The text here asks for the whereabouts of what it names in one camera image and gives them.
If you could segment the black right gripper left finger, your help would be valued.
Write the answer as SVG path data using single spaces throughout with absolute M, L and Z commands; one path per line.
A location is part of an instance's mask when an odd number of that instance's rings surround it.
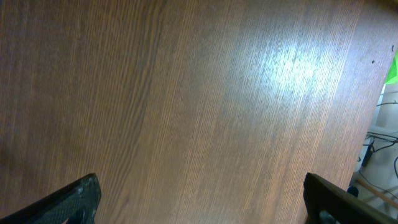
M 91 173 L 2 218 L 1 224 L 94 224 L 100 200 L 100 183 Z

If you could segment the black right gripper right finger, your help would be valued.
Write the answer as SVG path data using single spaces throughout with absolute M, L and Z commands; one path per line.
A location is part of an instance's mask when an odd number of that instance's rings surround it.
M 319 175 L 307 173 L 303 186 L 307 223 L 397 224 Z

